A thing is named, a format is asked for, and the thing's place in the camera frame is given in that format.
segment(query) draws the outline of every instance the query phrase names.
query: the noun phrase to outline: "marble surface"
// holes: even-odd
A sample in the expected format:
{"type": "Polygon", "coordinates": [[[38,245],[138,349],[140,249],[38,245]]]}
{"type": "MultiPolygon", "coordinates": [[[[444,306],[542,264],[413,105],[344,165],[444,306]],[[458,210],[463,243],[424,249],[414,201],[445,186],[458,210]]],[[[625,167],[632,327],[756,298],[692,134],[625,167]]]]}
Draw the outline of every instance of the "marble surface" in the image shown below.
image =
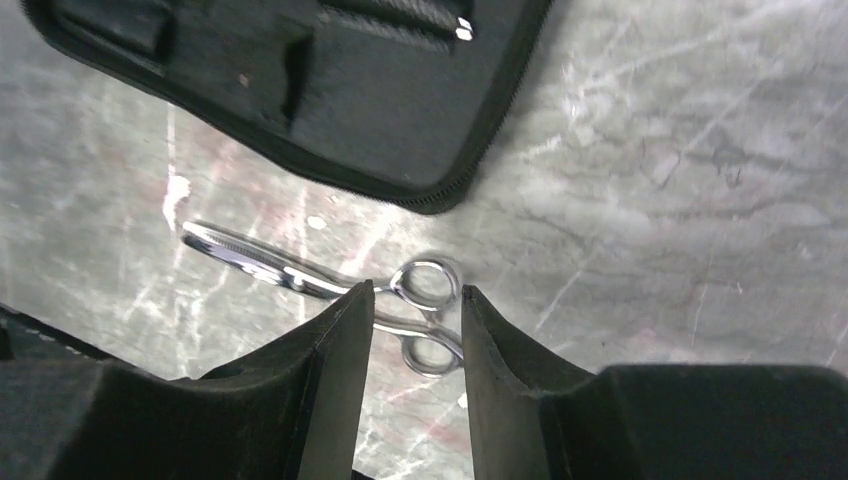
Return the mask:
{"type": "MultiPolygon", "coordinates": [[[[181,247],[203,218],[361,277],[445,252],[593,371],[848,372],[846,26],[838,0],[557,1],[468,201],[426,218],[285,173],[2,0],[0,301],[165,378],[322,309],[181,247]]],[[[356,467],[470,478],[463,389],[375,333],[356,467]]]]}

